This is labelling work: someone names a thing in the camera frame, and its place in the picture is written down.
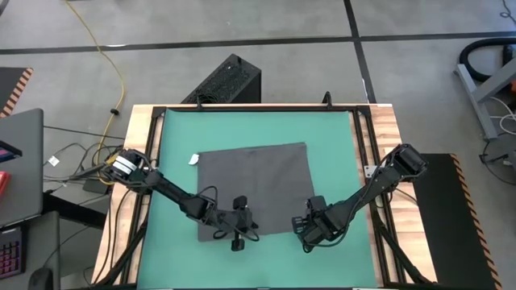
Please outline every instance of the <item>gray towel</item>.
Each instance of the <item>gray towel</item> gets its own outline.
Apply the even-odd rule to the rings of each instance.
[[[210,185],[218,189],[219,209],[232,210],[234,198],[248,197],[260,235],[292,232],[291,219],[305,215],[314,195],[304,143],[199,153],[198,191]],[[214,197],[213,190],[206,195]],[[199,225],[199,241],[213,240],[215,231]]]

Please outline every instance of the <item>small white paper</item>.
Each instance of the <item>small white paper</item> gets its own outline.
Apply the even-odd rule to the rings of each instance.
[[[50,159],[48,159],[48,162],[49,162],[53,167],[55,167],[55,166],[59,163],[59,160],[58,160],[55,156],[52,156],[52,157],[50,157]]]
[[[190,161],[188,162],[189,165],[195,165],[199,161],[199,154],[193,154],[192,158],[190,158]]]

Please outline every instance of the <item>gray laptop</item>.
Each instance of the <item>gray laptop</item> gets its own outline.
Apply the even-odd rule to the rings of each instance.
[[[10,179],[0,195],[0,227],[37,216],[43,210],[43,111],[0,118],[0,140],[22,156],[0,163]]]

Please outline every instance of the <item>red object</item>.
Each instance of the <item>red object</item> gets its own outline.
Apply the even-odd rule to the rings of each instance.
[[[7,181],[9,181],[10,174],[7,172],[0,172],[0,196],[3,194],[3,190],[7,186]]]

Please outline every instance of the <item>green mat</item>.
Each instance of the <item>green mat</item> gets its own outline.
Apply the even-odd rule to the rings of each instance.
[[[306,143],[315,193],[328,203],[360,187],[346,112],[169,110],[163,130],[160,170],[191,193],[197,192],[197,168],[188,165],[194,153],[296,142]],[[228,240],[199,242],[197,228],[166,197],[152,196],[140,289],[376,286],[364,210],[341,244],[310,254],[293,233],[261,236],[259,242],[246,241],[244,251],[232,252]]]

